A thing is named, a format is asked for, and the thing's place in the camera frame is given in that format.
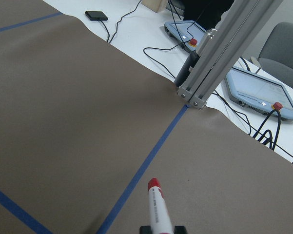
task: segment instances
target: red button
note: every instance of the red button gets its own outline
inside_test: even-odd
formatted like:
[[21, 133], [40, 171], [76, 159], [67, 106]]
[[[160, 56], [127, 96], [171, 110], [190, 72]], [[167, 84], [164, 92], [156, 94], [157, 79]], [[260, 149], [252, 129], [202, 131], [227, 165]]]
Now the red button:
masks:
[[272, 105], [273, 109], [277, 109], [278, 111], [283, 108], [283, 105], [279, 102], [276, 102]]
[[192, 39], [190, 40], [190, 45], [195, 46], [196, 44], [197, 44], [197, 40], [194, 39], [194, 38], [192, 38]]

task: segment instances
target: blue tape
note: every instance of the blue tape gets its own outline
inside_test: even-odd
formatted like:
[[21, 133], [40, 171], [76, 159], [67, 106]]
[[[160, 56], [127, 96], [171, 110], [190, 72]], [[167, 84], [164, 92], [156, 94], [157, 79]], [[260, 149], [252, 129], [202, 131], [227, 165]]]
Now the blue tape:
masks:
[[3, 28], [0, 28], [0, 32], [6, 31], [6, 30], [9, 30], [9, 29], [12, 29], [12, 28], [18, 28], [18, 27], [21, 27], [21, 26], [24, 26], [24, 25], [27, 25], [27, 24], [30, 24], [30, 23], [45, 20], [45, 19], [48, 19], [48, 18], [51, 18], [51, 17], [54, 17], [54, 16], [62, 15], [62, 14], [63, 14], [62, 12], [57, 12], [57, 13], [47, 15], [47, 16], [43, 16], [43, 17], [40, 17], [40, 18], [37, 18], [37, 19], [33, 19], [33, 20], [26, 21], [26, 22], [6, 26], [6, 27], [3, 27]]
[[25, 210], [18, 206], [0, 191], [0, 204], [11, 212], [16, 218], [26, 224], [31, 230], [38, 234], [52, 234], [46, 227], [31, 217]]
[[115, 220], [115, 218], [117, 217], [118, 213], [120, 212], [120, 210], [122, 209], [122, 207], [126, 203], [126, 201], [129, 198], [131, 192], [136, 187], [137, 183], [139, 182], [139, 180], [143, 176], [144, 172], [146, 171], [148, 166], [151, 164], [152, 160], [154, 159], [154, 157], [156, 156], [156, 154], [160, 150], [161, 146], [166, 141], [166, 139], [168, 138], [169, 134], [174, 129], [174, 127], [179, 122], [179, 120], [182, 118], [182, 116], [184, 115], [184, 113], [185, 113], [185, 111], [187, 109], [188, 109], [188, 107], [186, 105], [184, 105], [182, 107], [182, 109], [180, 110], [180, 112], [176, 115], [174, 120], [172, 120], [172, 122], [170, 123], [170, 125], [168, 126], [166, 131], [163, 133], [161, 138], [158, 140], [157, 144], [154, 146], [154, 148], [148, 154], [148, 156], [146, 157], [146, 159], [144, 160], [144, 162], [142, 163], [142, 165], [140, 166], [140, 168], [138, 169], [136, 174], [133, 176], [133, 178], [131, 179], [130, 183], [125, 188], [125, 190], [123, 191], [122, 195], [120, 196], [120, 198], [118, 199], [118, 201], [116, 202], [114, 207], [112, 208], [112, 210], [109, 212], [109, 214], [105, 218], [104, 222], [102, 223], [102, 225], [98, 229], [97, 234], [105, 234], [108, 231], [108, 229], [111, 227], [113, 221]]

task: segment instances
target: red marker cap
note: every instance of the red marker cap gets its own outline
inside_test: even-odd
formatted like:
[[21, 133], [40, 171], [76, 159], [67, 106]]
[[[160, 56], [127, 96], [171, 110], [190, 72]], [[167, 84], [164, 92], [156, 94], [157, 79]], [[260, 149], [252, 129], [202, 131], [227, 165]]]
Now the red marker cap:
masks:
[[197, 44], [197, 40], [194, 39], [194, 38], [192, 38], [192, 39], [190, 40], [190, 45], [192, 45], [192, 46], [196, 46], [196, 44]]
[[273, 109], [277, 109], [278, 111], [283, 108], [283, 105], [279, 102], [276, 102], [272, 105]]
[[154, 186], [161, 188], [160, 183], [157, 178], [151, 179], [150, 182], [148, 182], [147, 186], [148, 186], [148, 190], [150, 190]]

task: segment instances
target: marker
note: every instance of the marker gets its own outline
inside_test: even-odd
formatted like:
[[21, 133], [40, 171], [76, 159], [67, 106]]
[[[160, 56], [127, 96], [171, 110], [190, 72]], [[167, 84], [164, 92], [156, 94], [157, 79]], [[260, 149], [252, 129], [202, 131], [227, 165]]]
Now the marker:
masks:
[[166, 202], [157, 178], [151, 179], [148, 183], [148, 197], [152, 234], [173, 234]]

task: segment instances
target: gray chair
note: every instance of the gray chair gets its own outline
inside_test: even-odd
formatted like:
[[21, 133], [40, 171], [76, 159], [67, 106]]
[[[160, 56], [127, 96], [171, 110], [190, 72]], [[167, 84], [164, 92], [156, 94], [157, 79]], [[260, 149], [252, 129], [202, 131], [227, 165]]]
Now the gray chair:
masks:
[[258, 60], [254, 57], [251, 60], [253, 64], [293, 88], [293, 23], [281, 22], [276, 25]]

